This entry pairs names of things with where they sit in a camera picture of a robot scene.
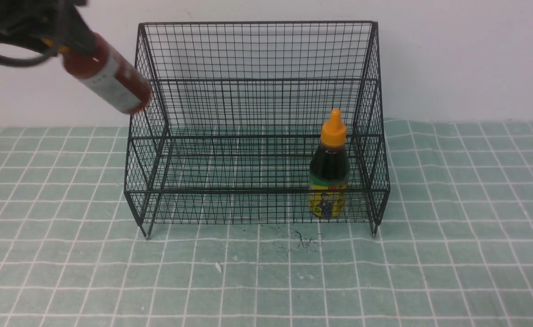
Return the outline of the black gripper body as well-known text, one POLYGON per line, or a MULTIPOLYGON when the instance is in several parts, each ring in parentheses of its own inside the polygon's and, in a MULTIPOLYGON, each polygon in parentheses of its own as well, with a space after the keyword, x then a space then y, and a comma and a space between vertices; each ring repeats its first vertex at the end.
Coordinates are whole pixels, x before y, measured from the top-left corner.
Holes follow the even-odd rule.
POLYGON ((0 44, 37 53, 96 58, 98 37, 78 11, 86 0, 0 0, 0 44))

